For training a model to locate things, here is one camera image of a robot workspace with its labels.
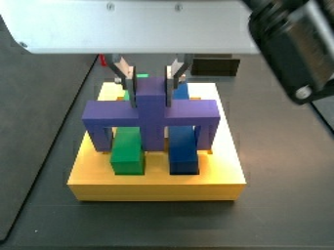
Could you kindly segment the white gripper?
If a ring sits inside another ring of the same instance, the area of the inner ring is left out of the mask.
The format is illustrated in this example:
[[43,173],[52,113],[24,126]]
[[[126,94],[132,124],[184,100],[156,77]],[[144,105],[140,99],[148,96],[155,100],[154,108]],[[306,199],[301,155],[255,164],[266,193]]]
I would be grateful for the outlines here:
[[107,54],[136,106],[136,68],[120,54],[183,53],[166,66],[166,106],[192,54],[255,54],[238,0],[0,0],[15,41],[33,54]]

